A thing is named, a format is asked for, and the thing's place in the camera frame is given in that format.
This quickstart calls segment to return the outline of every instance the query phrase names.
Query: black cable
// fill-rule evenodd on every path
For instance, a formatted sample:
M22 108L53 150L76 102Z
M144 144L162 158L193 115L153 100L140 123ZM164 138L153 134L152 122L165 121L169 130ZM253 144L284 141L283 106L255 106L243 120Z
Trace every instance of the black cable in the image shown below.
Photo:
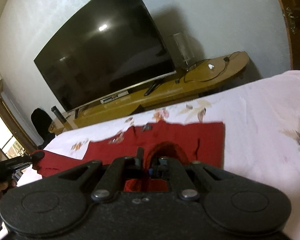
M197 62L196 62L196 63L194 63L194 64L196 64L196 65L197 65L197 64L199 64L199 62L200 62L200 64L202 64L203 62L205 62L205 61L207 61L207 60L210 60L210 59L211 59L211 58L206 58L206 59L203 59L203 60L199 60L199 61L197 61ZM181 76L181 77L179 77L178 79L175 79L175 81L174 81L174 82L175 82L176 84L179 84L179 83L180 83L180 79L181 79L181 78L182 78L182 76Z
M232 57L232 55L233 55L234 53L232 53L229 57L225 57L225 58L223 59L224 62L225 62L225 67L224 67L223 70L221 70L221 71L219 72L219 74L216 75L215 77L209 78L209 79L206 79L206 80L187 80L187 81L186 81L186 75L187 75L187 73L186 73L186 74L183 76L183 82L184 82L184 83L190 83L190 82L207 82L207 81L210 81L210 80L213 80L213 79L217 78L218 76L221 75L221 73L223 73L223 72L227 69L228 64L229 64L229 62L230 62L230 60L231 60L231 57Z

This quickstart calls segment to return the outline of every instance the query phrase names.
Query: red cloth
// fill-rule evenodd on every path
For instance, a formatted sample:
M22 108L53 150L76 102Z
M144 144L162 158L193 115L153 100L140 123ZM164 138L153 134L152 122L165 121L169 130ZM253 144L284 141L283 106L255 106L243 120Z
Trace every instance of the red cloth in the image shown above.
M148 169L155 156L177 158L184 165L199 160L221 168L223 164L225 127L222 122L170 124L164 121L150 123L151 130L143 131L141 126L131 126L123 134L123 141L110 143L118 136L100 142L90 142L82 160L65 157L48 151L34 167L43 177L54 175L80 164L101 160L110 164L115 158L136 156L138 147L144 148L144 168ZM158 180L129 180L126 191L165 191L166 183Z

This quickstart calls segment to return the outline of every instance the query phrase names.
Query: screw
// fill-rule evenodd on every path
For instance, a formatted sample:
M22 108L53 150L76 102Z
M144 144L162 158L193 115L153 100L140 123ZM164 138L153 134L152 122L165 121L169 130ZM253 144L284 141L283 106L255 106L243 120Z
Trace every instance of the screw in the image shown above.
M139 199L139 198L132 199L132 203L133 204L140 204L141 203L141 199Z
M192 200L198 196L198 192L194 189L185 189L181 192L181 195L186 200Z
M106 189L98 189L93 194L98 199L102 199L110 196L110 192L107 191Z

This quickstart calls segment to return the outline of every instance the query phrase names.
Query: black tv screen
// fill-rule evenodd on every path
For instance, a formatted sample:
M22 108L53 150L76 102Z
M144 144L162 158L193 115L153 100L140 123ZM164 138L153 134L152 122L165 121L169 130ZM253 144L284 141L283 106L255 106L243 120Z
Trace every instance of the black tv screen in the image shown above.
M68 112L175 73L142 0L91 0L34 62Z

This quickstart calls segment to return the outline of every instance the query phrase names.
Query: wooden tv cabinet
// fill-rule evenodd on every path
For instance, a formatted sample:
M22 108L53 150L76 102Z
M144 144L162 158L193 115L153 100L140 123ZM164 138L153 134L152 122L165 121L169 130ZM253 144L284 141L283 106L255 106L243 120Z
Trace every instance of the wooden tv cabinet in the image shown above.
M197 68L186 74L186 82L183 79L184 72L177 71L177 74L166 78L160 86L146 97L144 93L147 89L142 89L104 105L91 104L86 106L79 112L77 119L74 118L74 111L69 114L64 113L67 123L63 125L56 118L50 125L49 131L58 135L66 130L129 116L139 106L142 106L147 111L198 98L200 93L220 87L241 74L249 62L249 56L246 52L238 52L231 56L225 68L224 57L203 61ZM212 64L215 67L211 70L208 64ZM220 75L213 78L224 68L225 70ZM176 83L175 80L178 78L180 78L180 82Z

